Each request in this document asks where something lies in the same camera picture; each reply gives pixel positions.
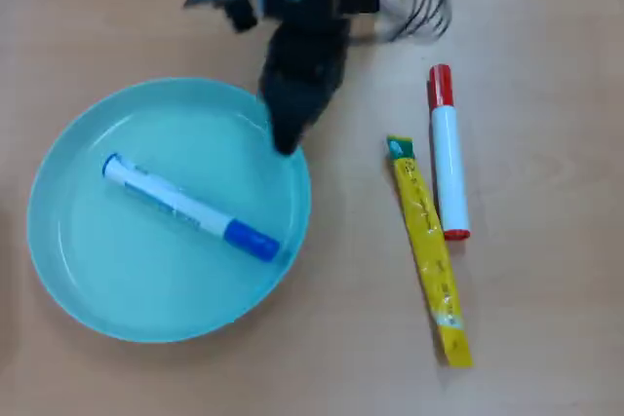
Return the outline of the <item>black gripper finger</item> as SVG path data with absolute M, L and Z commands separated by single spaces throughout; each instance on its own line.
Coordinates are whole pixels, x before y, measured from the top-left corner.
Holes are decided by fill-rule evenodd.
M 291 152 L 300 144 L 304 134 L 312 127 L 328 108 L 333 93 L 297 93 L 291 104 Z
M 262 97 L 267 107 L 276 151 L 292 154 L 300 140 L 297 109 L 293 107 L 292 100 L 281 93 L 264 94 Z

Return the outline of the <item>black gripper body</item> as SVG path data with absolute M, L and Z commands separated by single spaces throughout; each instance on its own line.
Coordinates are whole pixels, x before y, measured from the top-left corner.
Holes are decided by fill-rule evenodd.
M 283 21 L 273 33 L 259 79 L 259 88 L 275 84 L 304 84 L 333 95 L 344 77 L 351 20 L 334 19 L 320 29 Z

